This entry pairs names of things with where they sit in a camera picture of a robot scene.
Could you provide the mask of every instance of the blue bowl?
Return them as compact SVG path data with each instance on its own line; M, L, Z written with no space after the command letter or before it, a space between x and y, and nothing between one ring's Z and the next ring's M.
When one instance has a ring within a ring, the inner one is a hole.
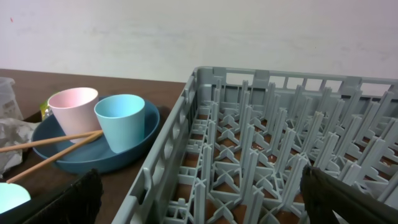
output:
M55 166L61 170L73 174L82 174L90 169L97 169L100 173L110 172L120 169L136 159L140 158L150 149L156 137L157 129L160 123L159 110L149 101L145 101L145 138L144 140L122 153L116 154L110 148L104 136L97 140L85 144L84 146L67 154L63 158L54 162ZM65 133L58 124L54 115L46 118L34 131L32 141L55 138L64 136ZM54 154L66 149L73 143L62 141L55 144L40 146L33 150L43 159L47 159Z

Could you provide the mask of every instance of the wall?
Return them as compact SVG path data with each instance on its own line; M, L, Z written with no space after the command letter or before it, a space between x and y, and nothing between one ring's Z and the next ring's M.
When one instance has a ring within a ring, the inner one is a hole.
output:
M0 0L0 68L187 81L200 65L398 78L396 0Z

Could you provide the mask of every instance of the brown table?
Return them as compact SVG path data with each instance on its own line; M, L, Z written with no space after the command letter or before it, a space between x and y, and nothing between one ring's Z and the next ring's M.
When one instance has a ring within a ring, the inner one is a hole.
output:
M113 95L120 93L139 95L153 102L153 104L157 106L164 106L164 108L160 110L162 119L164 120L168 115L168 111L173 108L174 103L181 94L185 85L184 83L174 82L1 69L0 77L9 77L16 81L14 91L19 108L21 109L24 118L28 118L30 116L28 119L30 121L35 121L38 118L40 119L40 116L37 116L39 105L51 94L60 90L79 86L95 88L98 90L99 95ZM102 196L102 206L97 216L96 223L112 222L113 217L127 194L127 191L134 182L144 159L145 156L121 170L102 175L104 195ZM13 167L9 172L6 172L4 174L4 180L19 174L40 161L42 161L42 159L34 152L25 153L23 163ZM47 166L30 176L18 180L16 184L25 187L29 191L30 195L35 197L72 180L74 176L75 175L68 174L55 167Z

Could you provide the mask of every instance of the gray plastic dish rack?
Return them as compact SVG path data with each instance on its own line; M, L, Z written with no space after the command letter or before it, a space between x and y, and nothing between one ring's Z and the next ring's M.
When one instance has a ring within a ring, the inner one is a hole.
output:
M363 95L365 83L389 88ZM398 208L397 117L398 80L196 68L113 223L308 223L306 164Z

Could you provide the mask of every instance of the wooden chopstick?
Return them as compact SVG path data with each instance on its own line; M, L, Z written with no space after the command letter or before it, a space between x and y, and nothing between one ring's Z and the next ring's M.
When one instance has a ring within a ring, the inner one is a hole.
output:
M44 139L44 140L34 141L34 142L30 142L30 143L25 143L25 144L18 144L18 145L15 145L15 146L3 147L3 148L0 148L0 152L8 152L8 151L13 151L13 150L17 150L17 149L27 149L27 148L30 148L30 147L43 146L43 145L46 145L46 144L52 144L52 143L65 141L65 140L85 138L85 137L91 136L92 134L95 134L97 132L98 131L90 131L90 132L83 133L83 134L72 134L72 135L68 135L68 136L61 136L61 137L55 137L55 138L51 138L51 139Z
M40 162L40 163L32 166L31 168L25 170L24 172L21 172L20 174L16 175L15 177L7 180L7 183L11 184L11 183L13 183L13 182L25 177L26 175L29 175L31 172L34 172L34 171L42 168L43 166L48 165L48 164L50 164L53 161L56 161L57 159L63 157L66 154L68 154L69 152L72 152L73 150L79 148L80 146L82 146L82 145L84 145L84 144L86 144L88 142L91 142L94 139L100 137L102 135L102 133L103 133L102 130L95 131L93 134L88 136L83 141L80 141L80 142L78 142L78 143L76 143L76 144L74 144L74 145L72 145L72 146L60 151L59 153L55 154L54 156L49 157L48 159L44 160L43 162Z

